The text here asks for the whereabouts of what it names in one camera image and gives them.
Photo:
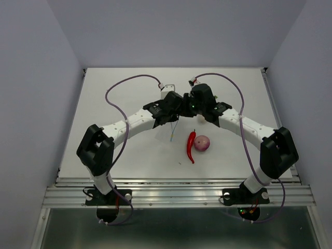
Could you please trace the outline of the white radish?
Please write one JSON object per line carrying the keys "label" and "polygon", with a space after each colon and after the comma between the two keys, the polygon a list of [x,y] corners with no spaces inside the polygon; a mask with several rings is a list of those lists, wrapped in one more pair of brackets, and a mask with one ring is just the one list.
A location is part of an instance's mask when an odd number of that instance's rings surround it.
{"label": "white radish", "polygon": [[214,95],[203,95],[197,100],[197,117],[200,123],[215,123],[219,117],[218,102]]}

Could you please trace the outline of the clear zip top bag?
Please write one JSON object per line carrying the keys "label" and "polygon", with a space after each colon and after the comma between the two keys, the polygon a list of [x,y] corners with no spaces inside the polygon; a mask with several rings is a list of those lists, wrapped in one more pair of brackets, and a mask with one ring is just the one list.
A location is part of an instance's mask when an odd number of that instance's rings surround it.
{"label": "clear zip top bag", "polygon": [[178,122],[179,120],[161,126],[155,138],[163,143],[172,142]]}

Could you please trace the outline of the purple onion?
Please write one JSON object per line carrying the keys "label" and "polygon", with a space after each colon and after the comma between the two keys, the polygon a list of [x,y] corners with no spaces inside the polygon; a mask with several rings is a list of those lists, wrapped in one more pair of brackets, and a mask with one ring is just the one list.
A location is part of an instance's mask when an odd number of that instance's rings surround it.
{"label": "purple onion", "polygon": [[195,147],[195,150],[199,152],[204,152],[210,146],[210,139],[205,135],[199,135],[195,138],[193,145]]}

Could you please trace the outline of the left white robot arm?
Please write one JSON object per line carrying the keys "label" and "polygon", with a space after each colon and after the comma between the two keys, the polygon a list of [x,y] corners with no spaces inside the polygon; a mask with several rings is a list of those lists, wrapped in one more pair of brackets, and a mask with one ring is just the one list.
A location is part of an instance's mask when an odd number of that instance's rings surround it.
{"label": "left white robot arm", "polygon": [[182,101],[182,96],[170,91],[164,99],[146,104],[135,114],[125,116],[124,120],[104,127],[93,124],[87,128],[76,155],[88,169],[98,190],[97,197],[103,204],[115,200],[115,183],[109,173],[116,161],[114,149],[125,146],[128,139],[141,132],[174,122]]}

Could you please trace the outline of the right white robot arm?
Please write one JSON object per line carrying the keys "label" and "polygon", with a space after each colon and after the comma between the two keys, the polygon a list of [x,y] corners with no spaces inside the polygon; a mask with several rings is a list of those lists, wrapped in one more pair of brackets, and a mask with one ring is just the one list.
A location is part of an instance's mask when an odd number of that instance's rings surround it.
{"label": "right white robot arm", "polygon": [[239,189],[242,201],[254,200],[257,192],[298,161],[299,155],[287,128],[266,127],[244,117],[231,105],[217,102],[207,84],[193,86],[183,98],[182,116],[201,115],[207,122],[240,136],[244,145],[251,143],[260,151],[259,167],[251,168],[252,174],[243,182],[244,187]]}

